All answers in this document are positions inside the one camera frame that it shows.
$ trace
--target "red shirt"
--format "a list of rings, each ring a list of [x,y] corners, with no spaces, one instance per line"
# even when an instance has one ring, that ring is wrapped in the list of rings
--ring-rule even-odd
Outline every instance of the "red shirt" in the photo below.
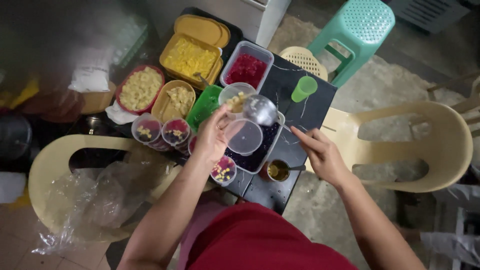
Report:
[[[221,212],[198,235],[188,270],[356,270],[330,247],[312,243],[280,215],[256,203]]]

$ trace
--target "green container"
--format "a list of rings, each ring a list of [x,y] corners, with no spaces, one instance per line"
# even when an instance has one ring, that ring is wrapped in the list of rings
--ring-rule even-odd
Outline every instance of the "green container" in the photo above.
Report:
[[[303,76],[300,78],[295,90],[292,93],[292,100],[294,102],[300,102],[306,99],[309,95],[317,91],[318,84],[317,81],[310,76]]]
[[[213,111],[220,107],[218,104],[218,96],[222,90],[223,88],[219,86],[207,86],[200,95],[186,118],[187,123],[193,131],[197,132],[200,124],[207,119]]]

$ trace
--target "tiled floor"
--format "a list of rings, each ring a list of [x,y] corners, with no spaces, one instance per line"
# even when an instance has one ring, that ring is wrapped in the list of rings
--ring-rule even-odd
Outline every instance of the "tiled floor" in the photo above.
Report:
[[[32,207],[8,210],[0,205],[1,270],[110,270],[105,258],[108,244],[62,256],[31,253],[38,240],[37,223]]]

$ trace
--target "green plastic cup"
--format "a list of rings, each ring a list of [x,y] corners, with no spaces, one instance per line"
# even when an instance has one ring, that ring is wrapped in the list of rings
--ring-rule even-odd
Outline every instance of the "green plastic cup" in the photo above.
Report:
[[[310,76],[303,76],[300,78],[295,90],[292,93],[292,100],[294,102],[300,102],[306,99],[309,95],[317,91],[318,84],[314,78]]]

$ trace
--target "green plastic stool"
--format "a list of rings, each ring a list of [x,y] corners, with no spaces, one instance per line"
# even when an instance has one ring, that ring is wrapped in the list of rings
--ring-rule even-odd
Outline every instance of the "green plastic stool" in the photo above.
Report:
[[[343,4],[307,49],[313,55],[326,49],[341,61],[331,82],[341,87],[375,54],[394,25],[394,14],[382,1],[350,0]],[[332,41],[351,53],[348,58],[328,45]]]

